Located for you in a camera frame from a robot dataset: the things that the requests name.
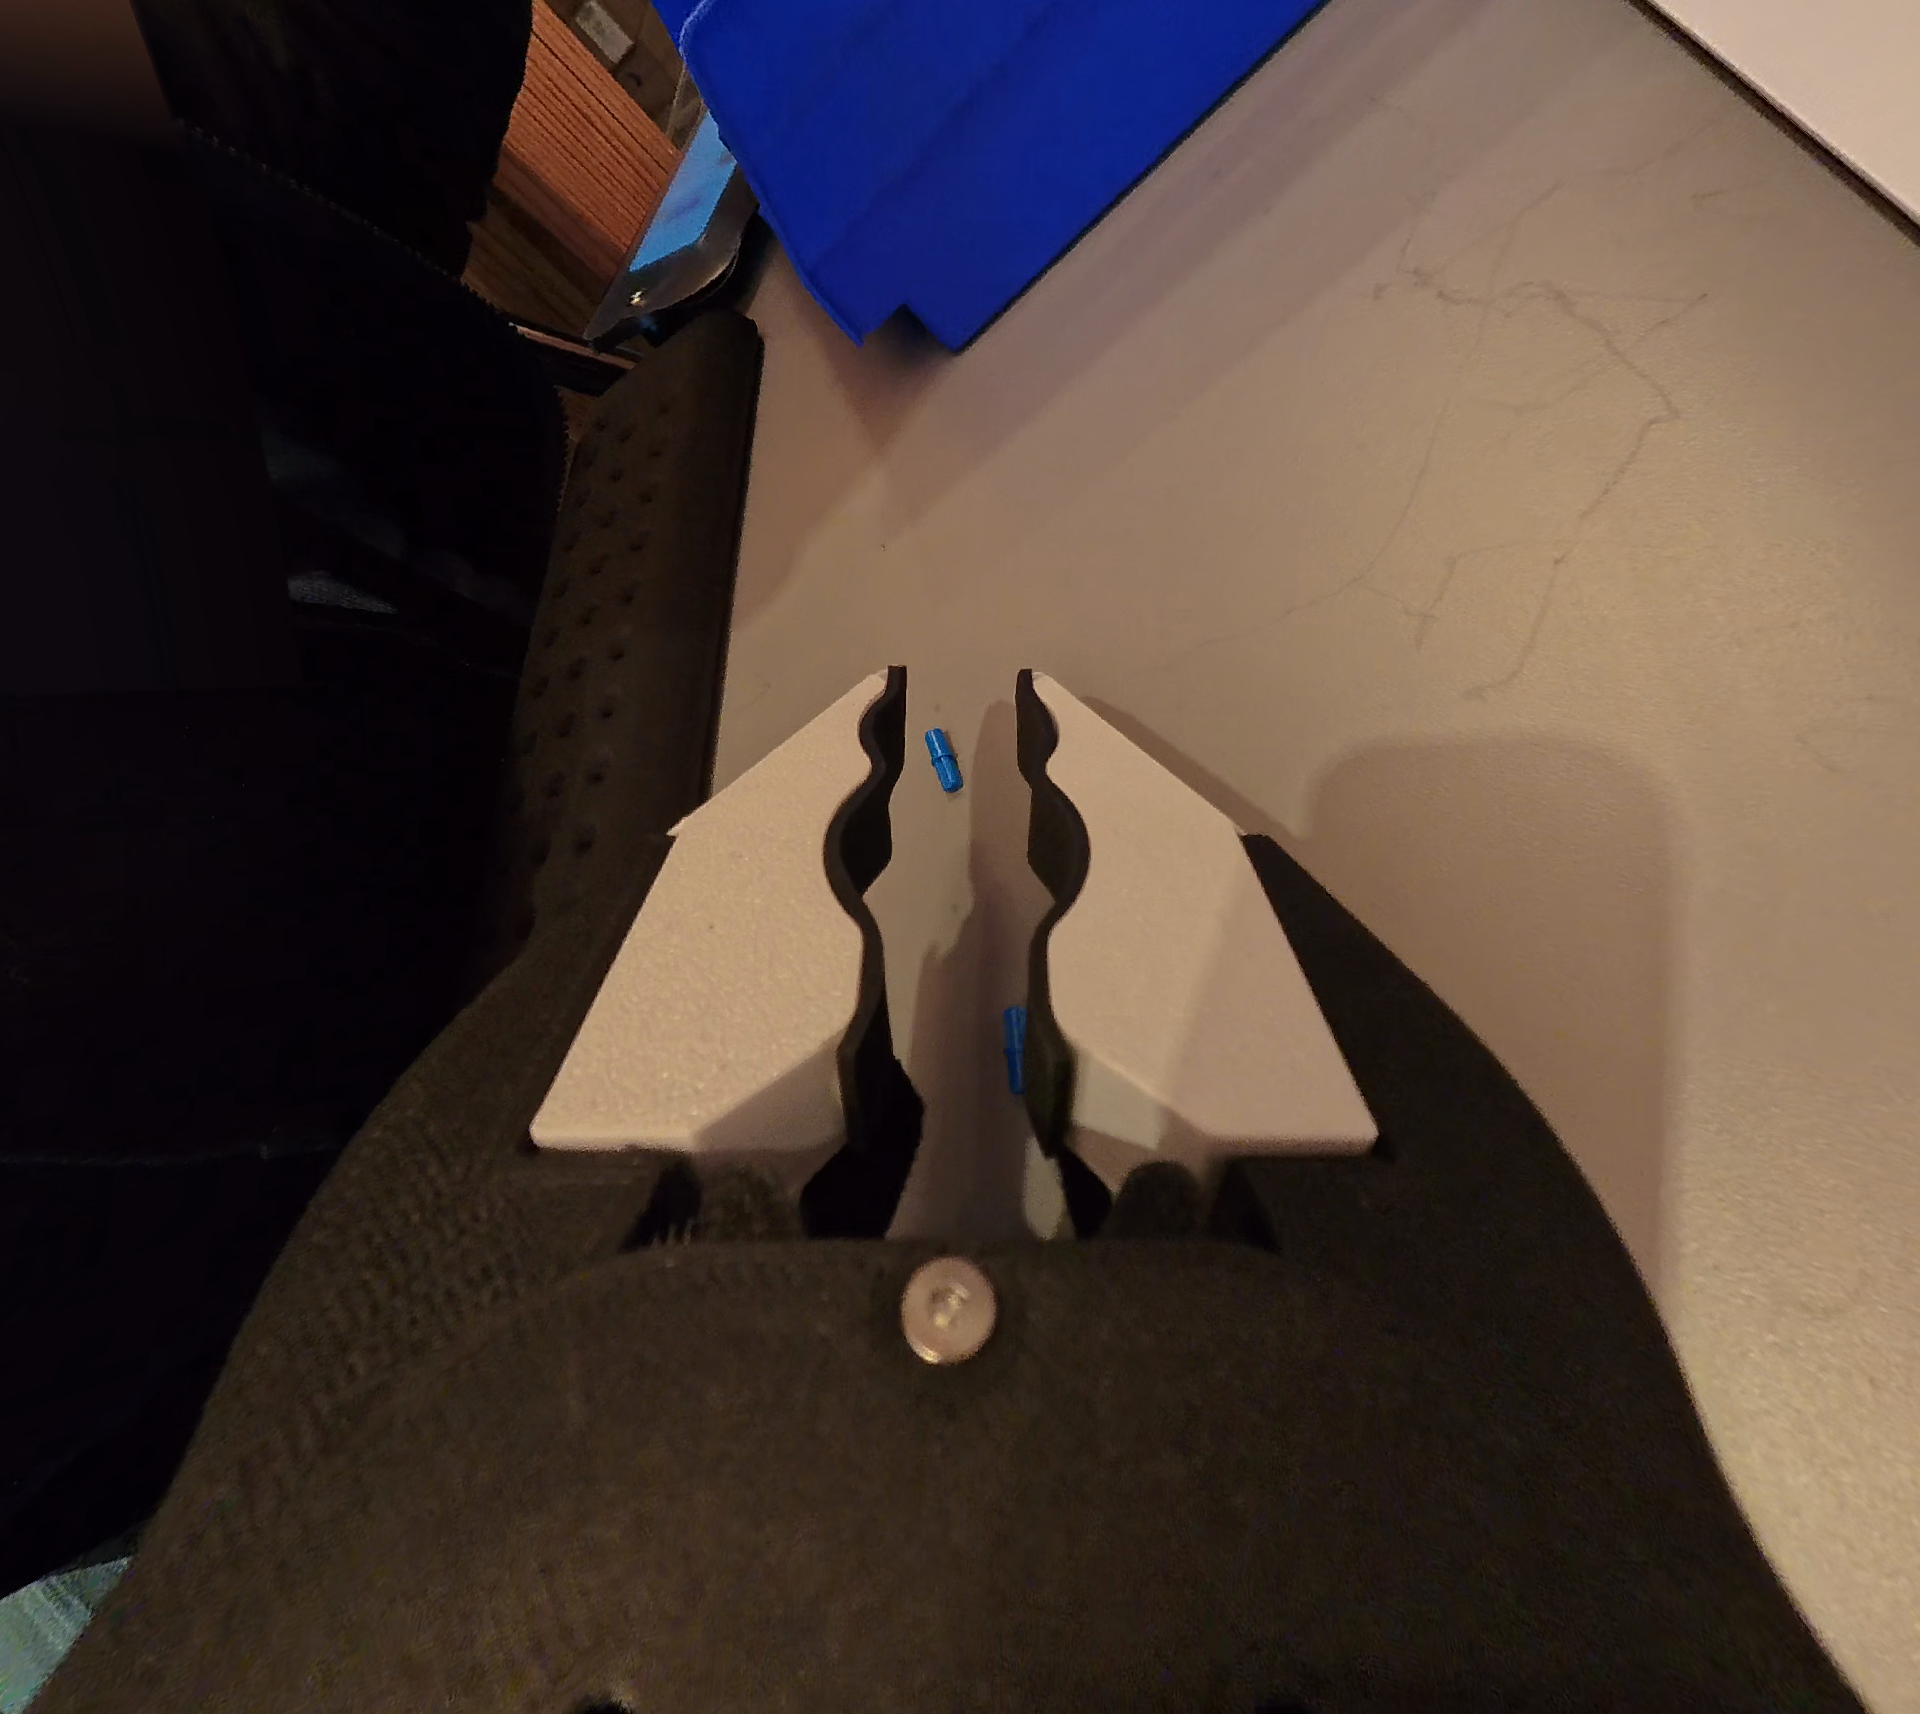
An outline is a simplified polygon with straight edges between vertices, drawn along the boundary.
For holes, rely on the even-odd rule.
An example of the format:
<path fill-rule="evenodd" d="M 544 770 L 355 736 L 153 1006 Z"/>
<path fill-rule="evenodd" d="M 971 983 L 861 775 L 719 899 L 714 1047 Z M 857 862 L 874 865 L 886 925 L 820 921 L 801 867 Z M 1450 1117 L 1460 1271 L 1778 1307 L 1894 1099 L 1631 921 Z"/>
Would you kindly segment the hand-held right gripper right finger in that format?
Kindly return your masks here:
<path fill-rule="evenodd" d="M 1380 1125 L 1242 827 L 1043 669 L 1017 677 L 1026 862 L 1020 1098 L 1073 1208 L 1146 1168 L 1359 1158 Z"/>

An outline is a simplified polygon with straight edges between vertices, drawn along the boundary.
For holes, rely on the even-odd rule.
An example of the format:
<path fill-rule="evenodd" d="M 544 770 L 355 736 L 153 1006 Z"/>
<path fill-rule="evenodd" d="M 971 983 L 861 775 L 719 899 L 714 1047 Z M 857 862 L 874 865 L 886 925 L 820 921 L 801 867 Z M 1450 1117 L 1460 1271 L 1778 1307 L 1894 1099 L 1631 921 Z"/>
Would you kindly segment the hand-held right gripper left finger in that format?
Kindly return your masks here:
<path fill-rule="evenodd" d="M 906 669 L 859 680 L 686 814 L 531 1121 L 554 1156 L 751 1168 L 897 1208 L 924 1101 L 868 889 L 894 855 Z"/>

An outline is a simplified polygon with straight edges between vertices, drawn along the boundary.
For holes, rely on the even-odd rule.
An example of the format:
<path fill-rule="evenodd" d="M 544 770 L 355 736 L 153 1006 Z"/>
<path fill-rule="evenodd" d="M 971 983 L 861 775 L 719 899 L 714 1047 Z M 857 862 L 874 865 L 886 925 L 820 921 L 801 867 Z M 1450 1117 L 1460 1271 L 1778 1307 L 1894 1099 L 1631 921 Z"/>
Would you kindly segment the black perforated board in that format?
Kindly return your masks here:
<path fill-rule="evenodd" d="M 578 908 L 632 913 L 708 796 L 762 335 L 694 317 L 592 405 L 517 695 L 474 982 Z"/>

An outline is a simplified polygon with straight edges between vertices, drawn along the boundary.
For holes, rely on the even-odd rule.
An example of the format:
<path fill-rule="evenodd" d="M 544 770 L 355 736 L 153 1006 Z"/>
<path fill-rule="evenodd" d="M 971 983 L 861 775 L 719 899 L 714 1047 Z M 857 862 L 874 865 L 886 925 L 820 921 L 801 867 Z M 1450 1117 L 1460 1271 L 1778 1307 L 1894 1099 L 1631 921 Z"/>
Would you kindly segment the metal clamp plate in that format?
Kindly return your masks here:
<path fill-rule="evenodd" d="M 756 189 L 706 109 L 587 340 L 601 351 L 662 341 L 719 305 L 748 259 L 756 220 Z"/>

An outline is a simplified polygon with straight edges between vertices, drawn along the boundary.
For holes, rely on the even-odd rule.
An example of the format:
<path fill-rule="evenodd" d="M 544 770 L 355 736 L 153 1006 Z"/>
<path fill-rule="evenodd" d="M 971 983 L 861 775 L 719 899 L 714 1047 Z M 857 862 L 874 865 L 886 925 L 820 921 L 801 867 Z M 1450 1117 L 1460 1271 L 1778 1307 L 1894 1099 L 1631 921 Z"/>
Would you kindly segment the wooden slatted panel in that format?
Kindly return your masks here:
<path fill-rule="evenodd" d="M 698 111 L 652 0 L 537 0 L 467 283 L 540 325 L 585 330 L 661 207 Z"/>

